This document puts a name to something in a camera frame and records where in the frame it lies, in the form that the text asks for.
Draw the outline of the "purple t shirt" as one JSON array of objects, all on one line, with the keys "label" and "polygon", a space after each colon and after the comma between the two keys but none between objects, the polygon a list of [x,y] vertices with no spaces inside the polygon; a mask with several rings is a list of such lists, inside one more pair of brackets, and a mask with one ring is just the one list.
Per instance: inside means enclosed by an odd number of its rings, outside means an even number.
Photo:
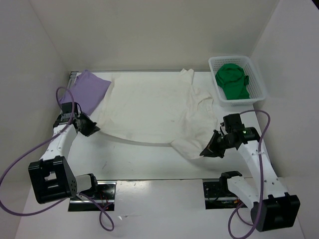
[{"label": "purple t shirt", "polygon": [[105,96],[111,81],[103,80],[88,70],[76,77],[69,89],[82,111],[90,116]]}]

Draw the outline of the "white t shirt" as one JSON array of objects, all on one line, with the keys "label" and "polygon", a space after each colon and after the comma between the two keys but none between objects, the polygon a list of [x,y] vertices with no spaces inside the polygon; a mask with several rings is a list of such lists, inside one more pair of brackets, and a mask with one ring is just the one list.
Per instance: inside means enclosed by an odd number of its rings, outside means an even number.
[{"label": "white t shirt", "polygon": [[120,139],[168,144],[198,159],[217,128],[213,95],[193,84],[194,71],[174,76],[116,73],[102,100],[98,127]]}]

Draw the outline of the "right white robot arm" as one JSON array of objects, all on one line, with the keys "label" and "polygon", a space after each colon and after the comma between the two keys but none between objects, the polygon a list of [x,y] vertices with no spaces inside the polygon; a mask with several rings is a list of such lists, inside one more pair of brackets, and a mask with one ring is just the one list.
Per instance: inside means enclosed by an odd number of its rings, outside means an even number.
[{"label": "right white robot arm", "polygon": [[214,130],[202,156],[224,157],[235,148],[247,164],[255,181],[253,188],[238,171],[228,171],[219,178],[219,192],[235,195],[249,210],[253,226],[259,232],[290,228],[294,225],[300,200],[290,195],[275,174],[262,151],[262,139],[253,127],[234,129],[227,134]]}]

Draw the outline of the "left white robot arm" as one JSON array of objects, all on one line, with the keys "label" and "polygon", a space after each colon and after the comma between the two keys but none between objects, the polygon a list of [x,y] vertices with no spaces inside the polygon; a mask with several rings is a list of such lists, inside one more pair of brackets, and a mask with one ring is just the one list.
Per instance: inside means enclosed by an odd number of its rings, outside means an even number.
[{"label": "left white robot arm", "polygon": [[85,113],[75,114],[70,125],[71,114],[61,114],[53,125],[53,137],[39,161],[30,163],[29,176],[36,200],[40,204],[82,193],[88,199],[99,195],[100,187],[92,173],[75,176],[67,162],[72,143],[78,134],[90,136],[100,129]]}]

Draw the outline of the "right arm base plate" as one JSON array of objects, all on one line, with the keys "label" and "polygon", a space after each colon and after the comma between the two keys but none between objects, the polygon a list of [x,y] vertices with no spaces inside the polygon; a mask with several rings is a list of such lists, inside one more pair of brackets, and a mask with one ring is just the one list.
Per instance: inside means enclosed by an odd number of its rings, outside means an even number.
[{"label": "right arm base plate", "polygon": [[241,201],[232,193],[221,191],[220,182],[217,179],[203,180],[205,209],[234,209]]}]

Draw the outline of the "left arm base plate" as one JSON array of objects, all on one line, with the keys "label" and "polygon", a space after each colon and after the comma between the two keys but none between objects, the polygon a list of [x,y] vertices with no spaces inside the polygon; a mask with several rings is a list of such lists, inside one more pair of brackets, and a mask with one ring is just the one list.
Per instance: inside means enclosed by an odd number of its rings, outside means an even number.
[{"label": "left arm base plate", "polygon": [[[105,211],[112,212],[115,208],[116,184],[115,181],[98,181],[97,192],[87,192],[85,195],[93,199]],[[68,211],[97,212],[99,209],[86,197],[76,196],[70,199]]]}]

